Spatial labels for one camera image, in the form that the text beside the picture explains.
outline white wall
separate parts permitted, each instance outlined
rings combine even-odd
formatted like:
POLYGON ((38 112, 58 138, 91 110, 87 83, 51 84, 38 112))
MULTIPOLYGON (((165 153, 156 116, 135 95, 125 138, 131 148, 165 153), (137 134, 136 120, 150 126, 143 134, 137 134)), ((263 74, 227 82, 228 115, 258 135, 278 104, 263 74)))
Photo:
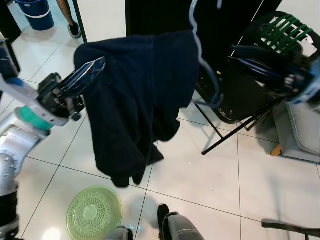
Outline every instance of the white wall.
POLYGON ((127 35, 125 0, 77 0, 77 3, 88 42, 127 35))
POLYGON ((292 14, 320 35, 320 0, 283 0, 277 10, 292 14))

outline robotic arm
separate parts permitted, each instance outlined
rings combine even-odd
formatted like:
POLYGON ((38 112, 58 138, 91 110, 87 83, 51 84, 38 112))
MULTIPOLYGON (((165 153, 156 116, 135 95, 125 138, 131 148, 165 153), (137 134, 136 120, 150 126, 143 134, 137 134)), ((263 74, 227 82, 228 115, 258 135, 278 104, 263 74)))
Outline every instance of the robotic arm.
POLYGON ((25 104, 0 122, 0 240, 13 240, 19 231, 15 178, 25 157, 50 135, 53 126, 81 118, 85 107, 81 95, 105 63, 104 57, 88 62, 63 81, 52 73, 35 90, 17 78, 20 68, 14 52, 6 40, 0 40, 0 90, 25 104))
MULTIPOLYGON (((235 53, 231 61, 271 95, 296 104, 320 104, 320 60, 310 65, 303 56, 288 59, 256 46, 237 46, 235 53)), ((8 41, 0 40, 0 91, 25 104, 0 122, 0 240, 14 240, 19 231, 15 178, 25 157, 50 135, 53 126, 81 118, 85 107, 81 95, 105 64, 104 57, 88 62, 63 81, 52 73, 35 90, 17 78, 20 68, 14 52, 8 41)))

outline leg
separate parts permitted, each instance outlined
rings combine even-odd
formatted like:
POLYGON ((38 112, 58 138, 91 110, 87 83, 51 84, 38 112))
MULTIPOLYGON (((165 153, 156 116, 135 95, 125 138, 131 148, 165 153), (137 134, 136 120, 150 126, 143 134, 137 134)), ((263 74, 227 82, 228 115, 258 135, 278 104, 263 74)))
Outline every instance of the leg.
POLYGON ((279 144, 276 148, 270 153, 272 157, 278 156, 281 154, 281 145, 279 144))
POLYGON ((65 19, 68 21, 68 31, 72 38, 78 39, 81 37, 81 32, 79 25, 73 20, 70 10, 70 5, 68 3, 68 0, 56 0, 58 3, 61 12, 63 13, 65 19))
POLYGON ((75 24, 75 21, 72 18, 68 0, 56 0, 56 2, 58 3, 61 12, 63 13, 65 19, 68 21, 69 25, 73 26, 75 24))

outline dark navy towel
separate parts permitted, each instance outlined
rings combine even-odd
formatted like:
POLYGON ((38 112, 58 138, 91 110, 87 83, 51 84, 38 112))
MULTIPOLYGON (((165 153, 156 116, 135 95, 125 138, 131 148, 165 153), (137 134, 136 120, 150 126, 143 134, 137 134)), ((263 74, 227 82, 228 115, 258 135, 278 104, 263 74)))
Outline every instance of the dark navy towel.
POLYGON ((105 69, 84 94, 96 166, 117 187, 127 187, 130 177, 140 184, 146 166, 164 158, 153 142, 173 138, 179 109, 192 99, 195 39, 183 31, 85 43, 75 52, 75 68, 100 57, 105 69))

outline grout line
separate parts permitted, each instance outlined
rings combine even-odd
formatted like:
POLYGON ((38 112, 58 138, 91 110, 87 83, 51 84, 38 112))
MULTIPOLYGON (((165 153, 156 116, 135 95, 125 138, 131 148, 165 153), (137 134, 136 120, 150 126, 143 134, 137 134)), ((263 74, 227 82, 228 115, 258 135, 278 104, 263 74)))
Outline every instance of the grout line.
POLYGON ((234 214, 234 213, 231 213, 231 212, 219 210, 219 209, 216 209, 216 208, 213 208, 213 207, 209 207, 209 206, 205 206, 205 205, 202 205, 202 204, 199 204, 199 203, 195 203, 195 202, 192 202, 192 201, 184 200, 184 199, 181 199, 181 198, 178 198, 178 197, 175 197, 175 196, 170 196, 170 195, 167 195, 167 194, 164 194, 164 193, 160 193, 160 192, 157 192, 157 191, 153 191, 153 190, 150 190, 150 189, 147 189, 147 191, 155 193, 155 194, 160 194, 160 195, 163 195, 163 196, 166 196, 166 197, 169 197, 169 198, 178 199, 178 200, 181 200, 181 201, 186 202, 186 203, 195 204, 195 205, 207 208, 207 209, 216 210, 216 211, 219 211, 219 212, 222 212, 222 213, 225 213, 225 214, 230 214, 230 215, 233 215, 233 216, 236 216, 236 217, 249 219, 249 220, 261 223, 261 221, 253 219, 253 218, 249 218, 249 217, 246 217, 246 216, 240 216, 238 214, 234 214))
POLYGON ((26 225, 26 227, 25 227, 25 229, 24 229, 24 231, 23 231, 23 234, 22 234, 22 236, 21 236, 21 239, 24 237, 24 234, 26 233, 26 230, 28 229, 28 226, 29 226, 29 224, 30 224, 31 220, 32 220, 32 218, 34 217, 34 215, 35 215, 35 213, 36 213, 36 211, 37 211, 37 209, 38 209, 38 207, 39 207, 39 205, 40 205, 40 203, 41 203, 42 199, 44 198, 44 196, 45 196, 45 194, 46 194, 46 192, 47 192, 47 190, 48 190, 48 188, 49 188, 49 186, 50 186, 50 184, 51 184, 52 180, 54 179, 54 177, 55 177, 55 175, 56 175, 56 173, 57 173, 58 169, 59 169, 59 166, 57 166, 57 168, 56 168, 56 170, 55 170, 55 172, 54 172, 54 174, 53 174, 53 176, 52 176, 52 178, 51 178, 51 180, 50 180, 50 182, 49 182, 48 186, 46 187, 46 189, 45 189, 45 191, 44 191, 44 193, 43 193, 43 195, 42 195, 42 197, 41 197, 41 199, 40 199, 40 201, 39 201, 38 205, 36 206, 36 208, 35 208, 35 210, 34 210, 34 212, 33 212, 32 216, 31 216, 31 218, 30 218, 30 220, 29 220, 29 222, 28 222, 28 224, 26 225))
POLYGON ((319 163, 319 162, 318 162, 318 163, 316 162, 315 165, 316 165, 315 167, 316 167, 316 169, 317 169, 317 171, 318 171, 319 178, 320 178, 320 163, 319 163))
MULTIPOLYGON (((58 28, 65 28, 65 26, 66 25, 60 25, 60 26, 58 26, 58 28)), ((22 29, 21 31, 22 31, 22 33, 21 33, 21 35, 19 36, 19 38, 20 37, 23 37, 23 38, 27 38, 27 39, 31 39, 31 40, 37 40, 37 41, 41 41, 41 42, 45 42, 45 43, 51 43, 51 44, 56 44, 56 45, 63 45, 63 46, 67 46, 67 47, 75 47, 75 48, 77 48, 77 47, 79 47, 80 45, 82 45, 83 43, 85 43, 85 41, 84 41, 84 39, 83 39, 83 36, 82 36, 82 40, 83 40, 83 43, 81 43, 81 42, 79 42, 77 39, 74 39, 74 38, 72 38, 69 34, 68 34, 68 36, 70 37, 70 39, 69 40, 72 40, 73 42, 74 42, 74 44, 73 43, 61 43, 61 42, 59 42, 59 41, 57 41, 57 40, 53 40, 53 39, 48 39, 47 37, 38 37, 38 36, 35 36, 35 35, 30 35, 30 33, 28 33, 28 32, 26 32, 26 31, 28 31, 29 29, 31 29, 32 31, 34 31, 33 29, 32 29, 32 27, 29 25, 29 26, 27 26, 26 28, 24 28, 24 29, 22 29)))
POLYGON ((237 156, 238 156, 238 184, 239 184, 239 211, 240 211, 240 240, 242 240, 242 233, 241 233, 240 163, 239 163, 239 139, 238 139, 238 133, 236 133, 236 149, 237 149, 237 156))
POLYGON ((256 136, 246 135, 246 134, 239 133, 239 132, 237 132, 237 134, 240 134, 240 135, 243 135, 243 136, 247 136, 247 137, 250 137, 250 138, 254 138, 254 139, 264 140, 264 141, 271 142, 271 143, 274 143, 274 144, 280 144, 280 142, 277 142, 277 141, 271 141, 271 140, 263 139, 263 138, 256 137, 256 136))
POLYGON ((35 82, 35 81, 29 81, 29 83, 33 83, 33 84, 40 84, 40 83, 38 83, 38 82, 35 82))
POLYGON ((248 219, 248 220, 252 220, 252 221, 261 223, 261 221, 259 221, 259 220, 255 220, 255 219, 252 219, 252 218, 249 218, 249 217, 245 217, 245 216, 241 216, 240 219, 248 219))
POLYGON ((146 185, 145 195, 144 195, 144 199, 143 199, 143 203, 142 203, 141 213, 140 213, 140 217, 139 217, 138 226, 137 226, 137 230, 136 230, 136 233, 135 233, 134 240, 136 240, 137 235, 138 235, 140 220, 141 220, 142 212, 143 212, 143 210, 144 210, 145 200, 146 200, 146 196, 147 196, 148 186, 149 186, 149 182, 150 182, 150 178, 151 178, 152 168, 153 168, 153 167, 154 167, 154 165, 152 164, 151 170, 150 170, 150 175, 149 175, 148 184, 146 185))
POLYGON ((201 207, 205 207, 207 209, 212 209, 212 210, 216 210, 216 211, 219 211, 219 212, 223 212, 225 214, 230 214, 230 215, 233 215, 233 216, 240 217, 240 215, 238 215, 238 214, 234 214, 234 213, 231 213, 231 212, 219 210, 219 209, 216 209, 216 208, 213 208, 213 207, 205 206, 205 205, 202 205, 202 204, 199 204, 199 203, 196 203, 196 202, 184 200, 184 199, 181 199, 181 198, 178 198, 178 197, 175 197, 175 196, 170 196, 170 195, 167 195, 167 194, 164 194, 164 193, 160 193, 160 192, 157 192, 157 191, 153 191, 153 190, 150 190, 150 189, 147 189, 147 191, 155 193, 155 194, 160 194, 160 195, 163 195, 163 196, 167 196, 167 197, 170 197, 170 198, 173 198, 173 199, 178 199, 178 200, 184 201, 186 203, 195 204, 195 205, 198 205, 198 206, 201 206, 201 207))
MULTIPOLYGON (((98 178, 107 179, 107 180, 112 181, 111 178, 109 178, 108 175, 105 175, 105 177, 104 177, 104 176, 95 175, 95 174, 93 174, 93 173, 89 173, 89 172, 85 172, 85 171, 73 169, 73 168, 71 168, 71 167, 67 167, 67 166, 63 166, 63 165, 59 165, 59 167, 62 167, 62 168, 65 168, 65 169, 70 169, 70 170, 73 170, 73 171, 76 171, 76 172, 79 172, 79 173, 88 174, 88 175, 91 175, 91 176, 95 176, 95 177, 98 177, 98 178)), ((137 185, 129 184, 129 186, 135 187, 135 188, 138 188, 138 189, 147 190, 146 188, 143 188, 143 187, 140 187, 140 186, 137 186, 137 185)))
MULTIPOLYGON (((196 122, 196 121, 190 121, 190 120, 186 120, 186 119, 179 118, 179 117, 177 117, 177 119, 183 120, 183 121, 186 121, 186 122, 190 122, 190 123, 194 123, 194 124, 200 124, 200 125, 203 125, 203 126, 207 126, 207 127, 212 128, 212 126, 210 126, 210 125, 203 124, 203 123, 199 123, 199 122, 196 122)), ((227 132, 230 132, 230 133, 232 132, 232 131, 230 131, 230 130, 226 130, 226 129, 223 129, 223 128, 220 128, 220 127, 215 127, 215 128, 220 129, 220 130, 223 130, 223 131, 227 131, 227 132)))
POLYGON ((139 217, 138 226, 137 226, 137 229, 136 229, 136 233, 135 233, 134 240, 137 239, 138 230, 139 230, 139 225, 140 225, 140 220, 141 220, 141 216, 142 216, 142 211, 144 210, 144 205, 145 205, 146 196, 147 196, 147 190, 145 190, 144 199, 143 199, 142 208, 141 208, 141 213, 140 213, 140 217, 139 217))
POLYGON ((77 134, 78 134, 78 132, 79 132, 80 128, 82 127, 82 124, 84 124, 84 122, 85 122, 85 120, 86 120, 87 115, 88 115, 88 113, 86 113, 85 117, 83 118, 83 120, 82 120, 82 122, 81 122, 81 124, 80 124, 80 127, 79 127, 79 128, 78 128, 78 130, 76 131, 76 133, 75 133, 75 135, 74 135, 74 137, 73 137, 73 139, 72 139, 72 141, 71 141, 71 143, 70 143, 70 145, 69 145, 68 149, 65 151, 65 154, 63 155, 63 158, 62 158, 61 162, 59 163, 59 166, 61 165, 61 163, 62 163, 62 162, 63 162, 63 160, 65 159, 65 156, 67 155, 67 152, 69 151, 69 149, 70 149, 70 147, 71 147, 72 143, 74 142, 74 140, 75 140, 75 138, 76 138, 76 136, 77 136, 77 134))
POLYGON ((2 116, 2 114, 5 113, 5 111, 7 110, 7 108, 12 104, 12 102, 15 100, 15 98, 12 99, 12 101, 8 104, 8 106, 6 106, 6 108, 3 110, 3 112, 0 114, 0 117, 2 116))
POLYGON ((59 167, 58 164, 55 164, 55 163, 52 163, 52 162, 48 162, 48 161, 43 161, 43 160, 40 160, 40 159, 37 159, 37 158, 34 158, 34 157, 26 156, 26 158, 37 160, 37 161, 40 161, 40 162, 43 162, 43 163, 46 163, 46 164, 51 164, 51 165, 55 165, 55 166, 59 167))
POLYGON ((53 53, 48 57, 48 59, 41 65, 41 67, 38 69, 38 71, 36 71, 36 73, 30 78, 29 82, 31 82, 31 80, 35 77, 35 75, 37 75, 37 73, 40 71, 40 69, 42 69, 42 67, 46 64, 46 62, 48 62, 48 60, 52 57, 52 55, 58 50, 58 48, 60 48, 61 44, 57 44, 57 48, 53 51, 53 53))

